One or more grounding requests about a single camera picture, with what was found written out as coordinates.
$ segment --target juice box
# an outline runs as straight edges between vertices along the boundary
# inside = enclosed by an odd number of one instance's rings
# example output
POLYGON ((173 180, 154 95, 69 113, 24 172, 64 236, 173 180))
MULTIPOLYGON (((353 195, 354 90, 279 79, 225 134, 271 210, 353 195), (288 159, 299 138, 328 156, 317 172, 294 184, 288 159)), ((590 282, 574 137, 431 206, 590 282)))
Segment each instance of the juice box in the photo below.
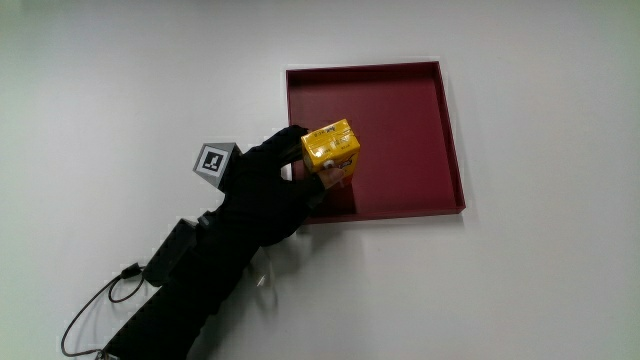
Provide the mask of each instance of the juice box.
POLYGON ((302 137, 302 158, 311 173, 337 167, 345 172, 342 186, 351 183, 360 143, 346 119, 302 137))

